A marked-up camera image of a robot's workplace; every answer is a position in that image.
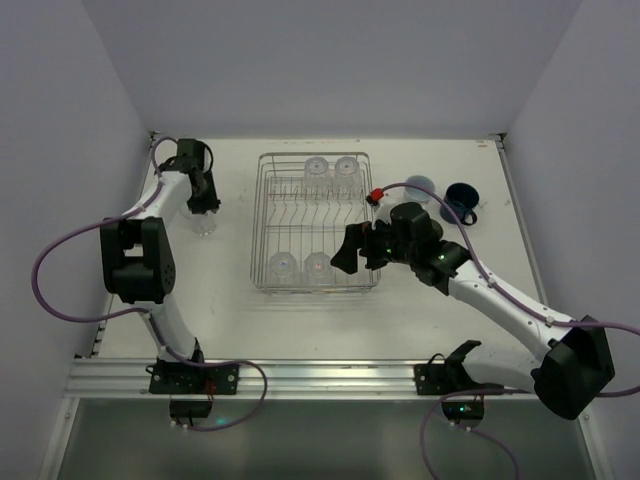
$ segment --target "dish rack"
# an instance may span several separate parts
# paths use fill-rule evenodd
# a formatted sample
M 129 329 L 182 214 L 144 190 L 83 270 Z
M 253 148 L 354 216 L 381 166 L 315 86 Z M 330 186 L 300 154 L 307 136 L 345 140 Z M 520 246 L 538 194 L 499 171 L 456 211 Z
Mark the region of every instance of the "dish rack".
M 320 186 L 305 177 L 305 164 L 318 157 L 326 159 L 331 173 Z M 342 159 L 344 164 L 344 157 L 358 164 L 348 186 L 334 181 L 336 162 Z M 364 152 L 261 155 L 251 257 L 251 279 L 256 287 L 266 293 L 334 293 L 362 292 L 377 285 L 380 271 L 367 270 L 364 258 L 358 258 L 358 272 L 353 275 L 328 264 L 328 258 L 342 246 L 346 225 L 372 220 L 366 202 L 371 189 L 371 166 Z M 326 263 L 318 263 L 318 256 Z M 322 276 L 314 280 L 309 267 L 322 269 Z M 274 268 L 293 273 L 275 281 Z

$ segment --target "gray floor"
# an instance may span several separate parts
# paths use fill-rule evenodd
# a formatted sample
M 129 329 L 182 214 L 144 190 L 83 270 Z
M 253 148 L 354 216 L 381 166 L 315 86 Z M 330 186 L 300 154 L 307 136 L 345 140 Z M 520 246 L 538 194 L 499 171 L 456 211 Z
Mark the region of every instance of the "gray floor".
M 168 402 L 84 400 L 60 479 L 429 478 L 418 429 L 429 401 L 269 402 L 242 426 L 216 433 L 169 426 Z M 212 421 L 250 407 L 218 402 Z M 535 401 L 489 400 L 481 427 L 515 453 L 523 479 L 593 479 L 577 423 Z M 442 415 L 427 429 L 444 480 L 512 479 L 508 457 L 452 430 Z

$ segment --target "cup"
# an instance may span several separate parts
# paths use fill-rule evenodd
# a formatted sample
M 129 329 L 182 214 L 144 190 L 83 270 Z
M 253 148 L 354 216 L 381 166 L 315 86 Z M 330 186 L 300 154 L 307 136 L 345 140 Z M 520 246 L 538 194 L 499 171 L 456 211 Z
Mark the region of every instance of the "cup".
M 269 259 L 269 283 L 295 285 L 298 279 L 298 262 L 289 252 L 275 253 Z
M 478 221 L 478 215 L 476 215 L 473 209 L 478 205 L 478 202 L 480 202 L 480 194 L 471 185 L 454 183 L 447 188 L 444 201 L 451 207 L 451 210 L 453 210 L 463 225 L 475 225 Z M 444 205 L 440 206 L 440 216 L 446 222 L 456 223 Z
M 362 189 L 360 165 L 355 157 L 341 157 L 336 162 L 333 175 L 336 191 L 356 193 Z
M 411 185 L 415 185 L 416 187 L 424 188 L 429 192 L 435 192 L 436 186 L 430 178 L 427 178 L 422 175 L 412 175 L 407 178 L 405 183 L 409 183 Z M 431 200 L 431 195 L 424 193 L 417 188 L 405 187 L 404 188 L 404 201 L 405 202 L 416 202 L 425 207 L 427 203 Z
M 180 208 L 180 215 L 189 220 L 191 230 L 201 237 L 205 237 L 216 229 L 216 221 L 213 212 L 205 212 L 204 214 L 191 213 L 189 207 L 185 203 Z
M 305 283 L 309 285 L 328 285 L 333 282 L 331 258 L 323 252 L 314 252 L 304 261 Z
M 311 157 L 304 162 L 304 187 L 323 192 L 331 188 L 329 162 L 324 157 Z

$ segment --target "mug handle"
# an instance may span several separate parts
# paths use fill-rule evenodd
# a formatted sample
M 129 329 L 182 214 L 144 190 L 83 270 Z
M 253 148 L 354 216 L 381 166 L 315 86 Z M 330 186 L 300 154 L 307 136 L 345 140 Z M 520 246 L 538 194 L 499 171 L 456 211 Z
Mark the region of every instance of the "mug handle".
M 471 217 L 471 223 L 467 222 L 467 215 Z M 462 217 L 461 221 L 463 225 L 475 225 L 478 221 L 478 215 L 476 215 L 476 212 L 474 212 L 473 210 L 470 210 L 465 214 L 464 217 Z

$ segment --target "white wall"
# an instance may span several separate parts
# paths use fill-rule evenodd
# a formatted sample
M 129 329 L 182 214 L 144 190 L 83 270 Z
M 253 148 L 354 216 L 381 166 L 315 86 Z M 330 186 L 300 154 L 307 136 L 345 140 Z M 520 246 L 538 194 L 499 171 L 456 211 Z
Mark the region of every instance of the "white wall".
M 504 132 L 580 0 L 84 0 L 145 124 L 199 136 Z
M 507 139 L 553 306 L 640 327 L 640 1 L 585 0 Z M 640 339 L 611 333 L 617 379 Z M 638 398 L 596 402 L 617 478 L 638 478 Z
M 31 264 L 55 237 L 130 205 L 146 170 L 147 134 L 74 0 L 3 2 L 0 91 L 0 478 L 29 479 L 73 354 L 93 331 L 36 304 Z M 53 257 L 42 272 L 46 296 L 69 312 L 99 312 L 98 235 Z

